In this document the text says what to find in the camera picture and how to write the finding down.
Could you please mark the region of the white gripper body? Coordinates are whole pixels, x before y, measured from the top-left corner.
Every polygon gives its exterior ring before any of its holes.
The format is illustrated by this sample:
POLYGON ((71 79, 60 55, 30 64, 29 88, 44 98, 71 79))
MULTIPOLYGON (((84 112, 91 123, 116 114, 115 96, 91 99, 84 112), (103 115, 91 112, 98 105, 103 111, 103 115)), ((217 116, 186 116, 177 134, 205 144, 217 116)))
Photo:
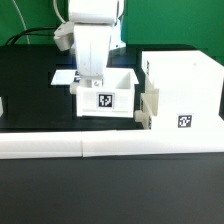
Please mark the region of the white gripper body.
POLYGON ((124 0, 68 0, 68 20, 54 32, 61 51, 75 45, 77 70, 82 81, 101 87, 113 34, 120 27, 124 0))

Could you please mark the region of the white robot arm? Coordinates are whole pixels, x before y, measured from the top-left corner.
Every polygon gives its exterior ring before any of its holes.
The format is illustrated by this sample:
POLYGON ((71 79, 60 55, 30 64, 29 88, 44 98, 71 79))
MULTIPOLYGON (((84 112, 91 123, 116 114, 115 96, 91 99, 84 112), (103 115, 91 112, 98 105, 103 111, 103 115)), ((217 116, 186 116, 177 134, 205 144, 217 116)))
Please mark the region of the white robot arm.
POLYGON ((61 25, 54 32, 54 41, 61 51, 75 46, 80 78, 92 87, 101 87, 109 53, 124 46, 121 40, 121 17, 124 0, 68 0, 65 21, 53 0, 61 25))

